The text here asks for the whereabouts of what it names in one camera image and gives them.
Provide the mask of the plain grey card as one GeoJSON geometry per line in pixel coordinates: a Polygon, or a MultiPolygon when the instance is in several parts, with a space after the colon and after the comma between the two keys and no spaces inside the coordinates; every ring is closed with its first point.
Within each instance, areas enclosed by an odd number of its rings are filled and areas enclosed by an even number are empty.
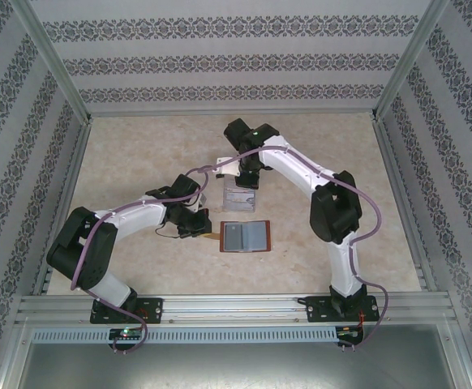
{"type": "Polygon", "coordinates": [[[255,204],[253,202],[248,203],[247,201],[236,201],[226,202],[223,204],[223,210],[225,212],[255,212],[255,204]]]}

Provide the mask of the brown leather card holder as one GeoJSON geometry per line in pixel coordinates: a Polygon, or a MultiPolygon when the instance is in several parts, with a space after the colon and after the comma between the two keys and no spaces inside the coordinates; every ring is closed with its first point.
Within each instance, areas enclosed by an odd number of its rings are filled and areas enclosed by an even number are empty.
{"type": "Polygon", "coordinates": [[[220,232],[213,233],[212,240],[219,241],[220,252],[222,253],[257,253],[269,252],[272,249],[271,229],[269,220],[253,220],[253,221],[222,221],[220,224],[220,232]],[[224,250],[224,232],[225,224],[241,223],[243,232],[243,249],[239,251],[224,250]]]}

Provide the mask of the dark grey card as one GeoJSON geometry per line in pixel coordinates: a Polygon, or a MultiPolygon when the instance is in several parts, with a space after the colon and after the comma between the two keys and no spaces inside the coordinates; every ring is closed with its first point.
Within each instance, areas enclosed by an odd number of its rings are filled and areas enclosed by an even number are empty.
{"type": "Polygon", "coordinates": [[[243,232],[241,223],[225,224],[224,250],[239,251],[243,249],[243,232]]]}

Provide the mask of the left controller board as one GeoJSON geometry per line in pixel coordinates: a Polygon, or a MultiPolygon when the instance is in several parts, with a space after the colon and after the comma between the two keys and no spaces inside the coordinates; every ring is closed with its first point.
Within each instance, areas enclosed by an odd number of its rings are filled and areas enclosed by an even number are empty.
{"type": "Polygon", "coordinates": [[[142,338],[143,331],[140,328],[122,328],[111,329],[109,331],[109,340],[128,340],[136,341],[142,338]]]}

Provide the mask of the grey sheet metal panel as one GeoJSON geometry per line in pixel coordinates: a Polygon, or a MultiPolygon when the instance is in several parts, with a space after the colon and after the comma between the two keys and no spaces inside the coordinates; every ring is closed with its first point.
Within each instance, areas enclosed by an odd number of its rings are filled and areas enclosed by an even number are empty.
{"type": "Polygon", "coordinates": [[[436,352],[342,352],[331,344],[36,344],[19,389],[466,389],[436,352]]]}

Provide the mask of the aluminium mounting rail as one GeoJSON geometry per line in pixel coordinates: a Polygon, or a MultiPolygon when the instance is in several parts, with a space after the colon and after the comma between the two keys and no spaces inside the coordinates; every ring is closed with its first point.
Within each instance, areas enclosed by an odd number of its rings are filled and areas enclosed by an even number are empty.
{"type": "MultiPolygon", "coordinates": [[[[388,302],[374,294],[385,324],[456,322],[457,313],[444,292],[391,293],[388,302]]],[[[163,295],[161,325],[230,327],[307,323],[306,307],[294,294],[163,295]]],[[[89,324],[92,298],[78,295],[22,297],[15,325],[83,327],[89,324]]]]}

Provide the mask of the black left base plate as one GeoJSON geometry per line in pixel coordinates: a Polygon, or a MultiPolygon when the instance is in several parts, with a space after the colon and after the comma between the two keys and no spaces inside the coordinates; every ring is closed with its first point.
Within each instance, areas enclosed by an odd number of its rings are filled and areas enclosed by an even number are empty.
{"type": "MultiPolygon", "coordinates": [[[[158,324],[161,322],[163,311],[163,300],[161,298],[137,297],[135,300],[127,301],[122,309],[130,311],[143,319],[147,324],[158,324]]],[[[90,314],[91,324],[137,324],[139,321],[129,315],[119,312],[98,301],[93,302],[90,314]]]]}

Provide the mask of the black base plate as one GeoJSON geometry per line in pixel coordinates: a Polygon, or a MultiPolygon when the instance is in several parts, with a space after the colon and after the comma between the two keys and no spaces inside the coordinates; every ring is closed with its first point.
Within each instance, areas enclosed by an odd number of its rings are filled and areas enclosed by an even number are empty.
{"type": "MultiPolygon", "coordinates": [[[[163,311],[163,300],[161,298],[137,297],[135,300],[127,301],[122,309],[130,311],[143,319],[147,324],[158,324],[161,322],[163,311]]],[[[139,321],[129,315],[119,312],[98,301],[93,302],[90,314],[91,324],[137,324],[139,321]]]]}
{"type": "Polygon", "coordinates": [[[380,318],[380,308],[373,296],[366,296],[356,306],[346,308],[344,315],[333,307],[330,296],[299,298],[298,303],[305,305],[309,323],[358,323],[361,319],[372,323],[380,318]]]}

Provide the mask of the aluminium table side rail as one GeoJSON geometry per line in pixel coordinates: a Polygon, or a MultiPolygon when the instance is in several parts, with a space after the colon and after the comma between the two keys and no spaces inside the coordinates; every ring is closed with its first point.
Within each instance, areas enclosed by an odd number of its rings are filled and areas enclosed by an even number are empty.
{"type": "Polygon", "coordinates": [[[393,150],[388,141],[388,136],[383,127],[375,117],[372,117],[371,124],[375,132],[376,140],[379,145],[384,166],[388,175],[389,183],[393,192],[397,210],[401,219],[401,224],[405,233],[405,238],[410,249],[414,266],[420,281],[422,290],[428,292],[437,292],[440,290],[426,255],[424,244],[420,239],[418,228],[414,222],[410,202],[405,192],[402,177],[400,175],[393,150]]]}
{"type": "Polygon", "coordinates": [[[46,256],[67,219],[67,214],[71,207],[71,200],[75,192],[80,167],[83,162],[84,153],[92,129],[92,124],[93,119],[89,118],[87,123],[81,126],[79,136],[75,139],[75,144],[71,153],[71,159],[69,160],[69,165],[67,166],[64,177],[64,186],[61,188],[57,207],[55,208],[54,220],[49,228],[49,235],[45,242],[45,248],[41,253],[39,267],[36,270],[34,283],[32,284],[32,289],[29,293],[31,296],[39,296],[44,291],[45,278],[47,272],[49,271],[49,265],[46,262],[46,256]]]}

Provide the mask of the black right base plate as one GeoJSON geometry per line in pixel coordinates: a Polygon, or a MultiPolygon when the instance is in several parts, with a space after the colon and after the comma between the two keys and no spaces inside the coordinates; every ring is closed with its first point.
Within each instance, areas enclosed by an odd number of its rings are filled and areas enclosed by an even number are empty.
{"type": "Polygon", "coordinates": [[[358,323],[361,319],[372,323],[380,318],[380,308],[373,296],[366,296],[356,306],[346,308],[344,315],[333,307],[330,296],[299,298],[298,303],[305,305],[309,323],[358,323]]]}

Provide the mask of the aluminium upright frame post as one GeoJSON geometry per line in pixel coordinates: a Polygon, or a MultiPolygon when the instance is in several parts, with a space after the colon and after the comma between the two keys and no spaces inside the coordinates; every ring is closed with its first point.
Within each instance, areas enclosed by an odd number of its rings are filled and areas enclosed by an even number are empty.
{"type": "Polygon", "coordinates": [[[45,64],[53,74],[58,86],[66,97],[81,124],[88,123],[91,114],[88,112],[77,87],[74,85],[53,42],[50,40],[43,23],[39,20],[30,0],[9,0],[14,12],[32,38],[45,64]]]}
{"type": "Polygon", "coordinates": [[[387,82],[375,108],[372,110],[371,118],[378,122],[382,118],[399,92],[401,85],[405,82],[419,54],[421,53],[426,40],[430,36],[435,25],[440,20],[445,8],[450,0],[430,0],[427,9],[419,20],[418,26],[414,30],[405,51],[400,57],[395,70],[387,82]]]}

